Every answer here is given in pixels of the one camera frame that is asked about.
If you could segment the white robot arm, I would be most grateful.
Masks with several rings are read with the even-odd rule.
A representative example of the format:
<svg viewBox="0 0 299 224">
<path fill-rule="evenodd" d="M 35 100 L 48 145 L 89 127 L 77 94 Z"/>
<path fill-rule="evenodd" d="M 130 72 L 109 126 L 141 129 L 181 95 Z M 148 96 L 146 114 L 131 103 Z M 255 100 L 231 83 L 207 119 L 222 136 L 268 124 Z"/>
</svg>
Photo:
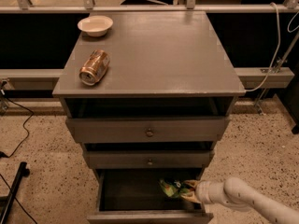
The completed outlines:
<svg viewBox="0 0 299 224">
<path fill-rule="evenodd" d="M 191 192 L 181 195 L 189 202 L 221 204 L 238 211 L 254 209 L 271 224 L 299 224 L 299 212 L 262 195 L 237 177 L 223 182 L 186 180 Z"/>
</svg>

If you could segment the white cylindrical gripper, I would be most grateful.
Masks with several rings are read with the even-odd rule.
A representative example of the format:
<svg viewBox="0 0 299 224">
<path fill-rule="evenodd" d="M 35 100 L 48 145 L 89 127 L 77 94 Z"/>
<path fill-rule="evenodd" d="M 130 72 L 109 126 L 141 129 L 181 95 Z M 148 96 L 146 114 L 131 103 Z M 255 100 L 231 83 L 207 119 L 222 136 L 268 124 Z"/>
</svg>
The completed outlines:
<svg viewBox="0 0 299 224">
<path fill-rule="evenodd" d="M 181 198 L 192 203 L 203 204 L 224 204 L 224 184 L 222 182 L 199 181 L 199 180 L 185 180 L 184 183 L 193 189 L 195 192 L 182 193 Z"/>
</svg>

